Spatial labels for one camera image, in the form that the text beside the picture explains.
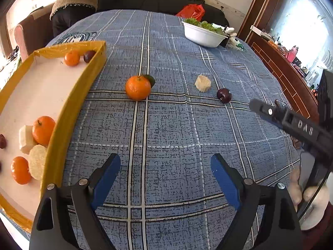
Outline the operator right hand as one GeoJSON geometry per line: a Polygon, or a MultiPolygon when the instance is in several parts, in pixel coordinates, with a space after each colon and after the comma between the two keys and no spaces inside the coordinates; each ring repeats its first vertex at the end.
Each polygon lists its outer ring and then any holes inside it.
{"type": "MultiPolygon", "coordinates": [[[[288,193],[293,202],[295,211],[297,211],[297,206],[301,203],[302,200],[309,202],[318,189],[318,186],[311,186],[308,187],[306,190],[301,191],[301,187],[298,184],[299,177],[300,170],[299,168],[295,168],[290,173],[290,184],[288,186],[288,193]]],[[[300,228],[302,231],[308,231],[320,223],[320,221],[323,219],[329,200],[329,190],[326,185],[323,185],[318,194],[316,195],[315,199],[312,201],[311,212],[303,221],[303,223],[300,224],[300,228]]]]}

